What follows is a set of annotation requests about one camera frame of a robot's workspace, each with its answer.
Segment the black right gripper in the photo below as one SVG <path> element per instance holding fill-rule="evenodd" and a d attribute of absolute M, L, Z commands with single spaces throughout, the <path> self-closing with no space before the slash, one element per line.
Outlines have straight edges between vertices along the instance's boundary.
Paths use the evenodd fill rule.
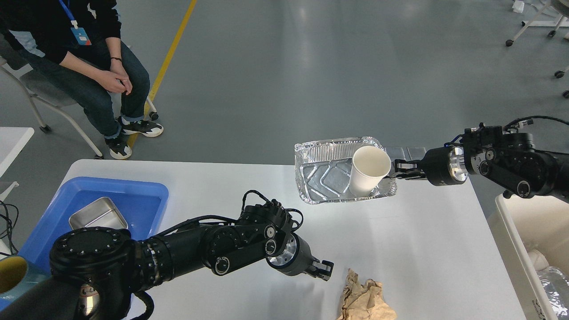
<path fill-rule="evenodd" d="M 428 180 L 434 186 L 459 185 L 468 178 L 464 151 L 458 146 L 433 148 L 422 160 L 395 159 L 393 168 L 394 178 Z"/>

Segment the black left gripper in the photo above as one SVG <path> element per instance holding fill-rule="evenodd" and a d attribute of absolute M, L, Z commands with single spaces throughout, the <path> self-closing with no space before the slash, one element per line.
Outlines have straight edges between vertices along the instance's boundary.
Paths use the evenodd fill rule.
<path fill-rule="evenodd" d="M 270 267 L 287 276 L 301 273 L 328 281 L 333 273 L 334 263 L 319 261 L 313 257 L 309 244 L 295 233 L 286 239 L 284 251 L 276 257 L 267 257 Z"/>

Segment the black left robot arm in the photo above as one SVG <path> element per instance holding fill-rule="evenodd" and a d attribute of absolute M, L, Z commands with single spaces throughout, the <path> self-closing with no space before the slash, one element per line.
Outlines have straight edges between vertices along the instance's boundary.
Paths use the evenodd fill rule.
<path fill-rule="evenodd" d="M 256 190 L 262 204 L 242 203 L 238 219 L 194 217 L 145 240 L 126 229 L 85 227 L 55 239 L 49 251 L 51 276 L 6 306 L 3 320 L 121 320 L 136 296 L 148 320 L 154 301 L 148 290 L 208 268 L 224 276 L 265 260 L 287 276 L 328 281 L 333 263 L 311 254 L 296 234 L 301 222 L 276 199 Z"/>

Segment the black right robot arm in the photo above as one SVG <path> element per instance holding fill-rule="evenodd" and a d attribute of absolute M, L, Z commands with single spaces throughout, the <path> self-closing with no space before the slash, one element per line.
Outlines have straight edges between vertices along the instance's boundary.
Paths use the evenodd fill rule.
<path fill-rule="evenodd" d="M 568 154 L 539 150 L 532 134 L 521 132 L 535 119 L 537 116 L 530 116 L 504 126 L 481 123 L 467 128 L 443 147 L 428 150 L 420 160 L 393 160 L 391 176 L 451 186 L 479 174 L 503 187 L 505 198 L 553 196 L 568 202 Z"/>

